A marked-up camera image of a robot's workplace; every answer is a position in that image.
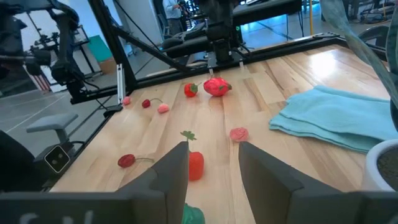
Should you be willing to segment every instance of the floor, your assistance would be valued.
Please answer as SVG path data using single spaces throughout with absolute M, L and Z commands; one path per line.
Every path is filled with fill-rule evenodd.
M 315 33 L 335 31 L 326 22 L 321 21 L 320 6 L 313 8 L 313 28 Z M 303 13 L 304 35 L 310 35 L 309 13 Z M 360 33 L 369 25 L 352 24 L 353 30 Z M 287 39 L 295 39 L 302 36 L 299 18 L 297 14 L 288 17 L 274 17 L 264 21 L 253 22 L 242 26 L 243 39 L 248 47 L 263 47 L 271 44 L 281 43 Z M 146 74 L 168 69 L 169 66 L 147 52 L 138 51 L 136 56 L 129 58 L 137 78 Z M 115 75 L 103 75 L 96 77 L 94 84 L 106 87 L 116 84 Z M 116 104 L 116 97 L 100 99 L 105 106 Z M 67 92 L 43 94 L 37 90 L 28 93 L 0 98 L 0 129 L 7 132 L 21 144 L 23 144 L 33 155 L 38 155 L 47 146 L 56 144 L 55 132 L 44 131 L 41 133 L 26 133 L 28 125 L 44 116 L 59 113 L 76 113 L 78 119 L 67 128 L 72 140 L 84 141 L 102 122 L 104 110 L 96 101 L 89 101 L 77 105 L 70 104 L 70 95 Z
M 186 202 L 203 211 L 206 223 L 254 223 L 241 180 L 239 144 L 229 138 L 237 127 L 248 130 L 250 143 L 315 179 L 344 192 L 361 187 L 365 154 L 267 128 L 287 98 L 315 85 L 388 98 L 373 69 L 352 51 L 329 45 L 215 75 L 233 87 L 225 96 L 212 97 L 203 88 L 196 97 L 184 95 L 186 83 L 203 83 L 208 73 L 134 91 L 133 104 L 109 120 L 51 191 L 113 192 L 152 165 L 140 160 L 121 169 L 121 156 L 158 161 L 185 141 L 180 132 L 192 131 L 197 140 L 189 142 L 189 150 L 203 154 L 205 168 L 200 180 L 188 183 Z M 159 114 L 156 103 L 142 108 L 146 98 L 161 99 L 170 111 Z

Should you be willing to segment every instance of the person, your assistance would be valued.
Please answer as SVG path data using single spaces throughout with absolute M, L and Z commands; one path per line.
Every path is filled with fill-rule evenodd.
M 167 22 L 169 23 L 170 35 L 181 33 L 181 10 L 177 0 L 163 0 L 163 8 L 166 13 Z

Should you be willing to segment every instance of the gray floor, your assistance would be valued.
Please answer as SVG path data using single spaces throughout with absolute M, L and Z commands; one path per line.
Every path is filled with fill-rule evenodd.
M 314 33 L 336 32 L 326 22 L 321 21 L 320 15 L 320 6 L 315 5 L 313 8 Z M 303 13 L 304 35 L 310 35 L 308 17 L 309 13 Z M 369 27 L 372 26 L 352 24 L 352 28 L 356 33 L 360 33 Z M 243 39 L 248 47 L 264 47 L 302 36 L 297 14 L 289 16 L 288 23 L 286 16 L 279 16 L 246 24 L 241 28 Z M 129 61 L 137 78 L 169 68 L 167 64 L 157 58 L 153 58 L 147 52 L 138 51 L 137 55 L 129 57 Z M 114 85 L 116 84 L 116 76 L 103 75 L 96 77 L 93 83 L 100 87 Z M 107 101 L 105 106 L 111 106 L 116 104 L 116 97 L 103 98 L 100 101 Z M 79 117 L 69 125 L 67 131 L 70 133 L 72 140 L 84 141 L 104 120 L 103 112 L 104 110 L 100 108 L 96 101 L 71 105 L 70 95 L 67 92 L 42 94 L 39 91 L 30 91 L 17 96 L 0 98 L 0 129 L 19 141 L 36 156 L 47 146 L 56 144 L 57 137 L 53 131 L 26 133 L 26 127 L 34 121 L 52 114 L 76 113 Z

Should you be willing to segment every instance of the teal towel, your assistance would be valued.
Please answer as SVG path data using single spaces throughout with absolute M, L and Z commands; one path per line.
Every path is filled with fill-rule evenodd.
M 362 153 L 382 141 L 398 139 L 389 100 L 316 86 L 286 102 L 287 106 L 269 121 L 269 129 Z

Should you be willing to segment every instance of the wooden table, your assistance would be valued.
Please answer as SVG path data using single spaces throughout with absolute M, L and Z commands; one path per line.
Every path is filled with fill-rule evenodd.
M 288 97 L 315 85 L 388 98 L 372 68 L 350 49 L 331 45 L 216 75 L 233 86 L 221 98 L 211 97 L 202 86 L 197 97 L 185 97 L 185 83 L 203 83 L 209 74 L 134 91 L 132 104 L 109 120 L 52 191 L 115 191 L 152 165 L 137 161 L 122 169 L 117 165 L 122 155 L 157 160 L 185 140 L 181 131 L 189 130 L 198 139 L 190 142 L 190 150 L 203 153 L 205 174 L 188 184 L 187 203 L 202 209 L 207 223 L 254 223 L 242 185 L 238 144 L 228 137 L 241 126 L 249 130 L 249 142 L 296 169 L 343 191 L 360 187 L 365 155 L 268 129 L 268 121 Z M 158 114 L 155 101 L 143 109 L 141 102 L 152 98 L 160 98 L 171 110 Z

